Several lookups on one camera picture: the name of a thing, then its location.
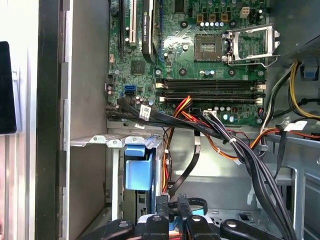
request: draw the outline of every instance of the blue sata port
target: blue sata port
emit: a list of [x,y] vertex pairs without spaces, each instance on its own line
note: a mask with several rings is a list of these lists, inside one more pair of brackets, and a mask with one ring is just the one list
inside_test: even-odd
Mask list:
[[126,86],[124,86],[124,91],[125,92],[135,92],[136,86],[135,85],[126,85]]

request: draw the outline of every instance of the screw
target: screw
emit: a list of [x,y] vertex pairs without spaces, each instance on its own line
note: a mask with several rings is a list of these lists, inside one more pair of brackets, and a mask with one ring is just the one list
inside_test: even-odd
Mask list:
[[234,221],[227,221],[226,224],[230,227],[230,228],[235,228],[237,226],[237,224]]
[[161,221],[161,217],[160,216],[153,216],[152,220],[153,221]]
[[128,225],[129,225],[129,224],[124,221],[124,222],[121,222],[121,223],[119,224],[119,227],[120,227],[120,228],[124,228],[124,227],[128,227]]
[[199,216],[193,216],[192,220],[195,222],[199,222],[201,220],[201,218]]

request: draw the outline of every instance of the green circuit board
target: green circuit board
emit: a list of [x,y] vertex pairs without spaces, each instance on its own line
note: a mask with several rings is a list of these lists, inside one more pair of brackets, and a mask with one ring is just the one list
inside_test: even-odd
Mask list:
[[[120,9],[120,1],[111,0],[111,13]],[[220,36],[231,29],[231,21],[235,22],[239,29],[266,23],[266,15],[254,21],[250,16],[241,17],[243,7],[250,7],[251,12],[262,10],[265,13],[264,0],[238,0],[236,4],[231,0],[226,0],[225,4],[221,4],[220,0],[159,0],[158,8],[154,8],[156,11],[154,16],[157,18],[155,27],[158,34],[152,36],[156,39],[157,46],[156,62],[153,64],[148,63],[142,54],[144,1],[136,2],[136,44],[127,42],[128,29],[131,26],[131,1],[133,0],[124,0],[122,3],[125,8],[122,25],[119,21],[121,17],[119,12],[110,17],[108,76],[109,83],[112,82],[112,93],[107,95],[109,106],[115,106],[118,98],[126,97],[128,102],[137,109],[142,103],[145,105],[150,103],[152,108],[171,115],[178,102],[160,101],[164,90],[156,88],[156,82],[159,79],[179,80],[181,83],[189,80],[189,84],[194,86],[192,91],[202,94],[219,91],[219,89],[197,90],[197,86],[203,83],[202,80],[241,80],[245,84],[248,81],[265,79],[265,69],[260,65],[230,67],[221,62],[219,54],[212,54],[224,51],[221,48]],[[219,25],[202,27],[202,22],[219,23]],[[122,36],[126,39],[122,48],[123,53],[119,50],[120,28],[127,28],[127,31],[124,31],[125,36]],[[256,32],[241,35],[239,55],[243,58],[263,53],[265,51],[264,34],[264,32]],[[208,41],[210,38],[216,38],[217,41],[212,43]],[[202,48],[208,54],[202,54]],[[127,94],[126,86],[134,86],[134,94]],[[220,92],[234,96],[252,93],[251,90],[238,91],[237,87],[231,90],[220,90]],[[263,107],[263,102],[251,104],[199,100],[194,101],[192,107],[201,111],[218,109],[217,116],[226,125],[257,126],[259,125],[258,112]]]

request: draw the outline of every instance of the black device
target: black device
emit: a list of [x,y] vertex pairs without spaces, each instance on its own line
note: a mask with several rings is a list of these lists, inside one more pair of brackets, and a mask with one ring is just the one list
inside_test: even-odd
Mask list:
[[10,48],[0,42],[0,135],[21,130],[18,83],[13,81]]
[[[189,201],[185,194],[179,194],[176,203],[182,221],[177,237],[180,240],[281,240],[236,219],[227,219],[218,227],[209,217],[192,215]],[[136,226],[130,221],[117,219],[78,240],[173,239],[169,237],[170,204],[167,197],[157,197],[156,211],[157,214],[142,216]]]

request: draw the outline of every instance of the motherboard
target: motherboard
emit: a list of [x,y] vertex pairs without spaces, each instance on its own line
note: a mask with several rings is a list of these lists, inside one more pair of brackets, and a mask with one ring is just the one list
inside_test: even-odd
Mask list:
[[[225,125],[261,124],[265,68],[228,64],[226,33],[262,26],[266,0],[111,0],[107,104],[141,104],[172,115],[187,96],[190,111],[214,111]],[[242,33],[238,56],[266,52],[266,33]]]

